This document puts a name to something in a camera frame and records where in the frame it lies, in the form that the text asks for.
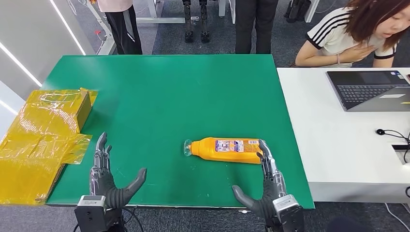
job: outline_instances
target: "bottle label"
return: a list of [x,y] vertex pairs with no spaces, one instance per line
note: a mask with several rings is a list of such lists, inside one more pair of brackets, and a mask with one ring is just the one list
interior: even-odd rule
[[260,152],[258,140],[217,140],[217,152]]

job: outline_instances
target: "black pants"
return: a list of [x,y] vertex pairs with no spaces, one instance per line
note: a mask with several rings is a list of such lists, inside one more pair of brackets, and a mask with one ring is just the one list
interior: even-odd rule
[[123,12],[105,12],[118,54],[142,55],[134,6]]
[[270,54],[273,18],[278,0],[236,0],[237,54],[249,54],[252,48],[252,29],[255,22],[256,53]]

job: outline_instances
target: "orange plastic bottle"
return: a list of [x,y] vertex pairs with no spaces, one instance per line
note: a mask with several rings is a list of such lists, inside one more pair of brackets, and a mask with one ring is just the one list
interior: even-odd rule
[[195,155],[205,160],[261,163],[256,152],[262,153],[258,139],[208,137],[195,142],[187,139],[184,143],[185,156]]

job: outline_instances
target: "black cable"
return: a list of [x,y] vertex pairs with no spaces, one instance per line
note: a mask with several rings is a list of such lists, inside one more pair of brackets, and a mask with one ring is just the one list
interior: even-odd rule
[[409,189],[410,189],[410,186],[409,186],[409,187],[407,187],[407,188],[406,188],[406,191],[405,191],[406,196],[407,196],[408,198],[410,198],[410,195],[409,195]]
[[127,227],[125,227],[124,216],[121,217],[121,227],[123,228],[123,230],[124,230],[125,232],[128,232]]
[[385,131],[385,132],[386,132],[386,131],[391,131],[391,132],[397,133],[397,134],[399,134],[399,135],[400,135],[400,137],[398,137],[398,138],[403,138],[403,139],[405,139],[405,140],[409,140],[408,138],[404,137],[404,135],[403,135],[402,133],[400,133],[400,132],[398,132],[398,131],[396,131],[396,130],[384,130],[384,131]]
[[136,207],[134,207],[134,209],[133,209],[133,211],[132,211],[132,214],[130,215],[130,218],[124,223],[124,225],[125,224],[127,224],[130,220],[131,220],[131,218],[132,218],[132,215],[133,214],[135,214],[135,210],[136,210],[136,208],[137,208],[137,206]]
[[407,146],[406,152],[404,153],[404,156],[403,156],[403,159],[404,159],[405,163],[407,163],[407,161],[406,161],[407,152],[410,150],[410,141],[409,141],[409,139],[410,139],[410,132],[407,135],[407,144],[408,144],[408,146]]
[[406,152],[404,152],[403,159],[404,159],[404,162],[405,162],[405,163],[407,163],[407,161],[406,161],[406,155],[407,155],[407,152],[408,152],[409,150],[410,150],[410,144],[407,146]]
[[398,131],[395,131],[395,130],[383,130],[383,131],[384,131],[384,132],[386,132],[386,131],[391,131],[391,132],[397,133],[397,134],[399,134],[400,136],[394,135],[394,134],[388,134],[388,133],[385,133],[385,135],[389,135],[389,136],[393,136],[393,137],[396,137],[396,138],[400,138],[400,139],[406,140],[406,142],[407,142],[407,149],[406,149],[406,151],[404,152],[403,160],[404,160],[405,163],[407,163],[406,155],[407,155],[407,152],[410,150],[410,132],[409,132],[409,134],[407,135],[407,138],[406,138],[406,137],[404,137],[404,135],[403,135],[402,133],[400,133],[400,132],[398,132]]
[[135,220],[137,220],[138,225],[140,226],[141,232],[144,232],[144,229],[142,228],[142,224],[140,222],[140,220],[137,218],[137,216],[135,215],[135,212],[132,212],[131,210],[127,209],[127,208],[122,208],[123,210],[127,211],[128,213],[131,214],[131,217],[134,217]]
[[73,230],[73,232],[75,232],[76,230],[77,230],[77,228],[78,228],[78,224],[74,227],[74,230]]

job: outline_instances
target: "bottle cap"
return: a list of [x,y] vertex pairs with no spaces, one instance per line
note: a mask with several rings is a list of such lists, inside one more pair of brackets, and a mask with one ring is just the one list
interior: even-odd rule
[[185,140],[185,142],[184,142],[184,155],[185,155],[185,156],[190,156],[190,155],[192,155],[191,145],[192,145],[192,141],[191,141],[191,140],[189,140],[189,139]]

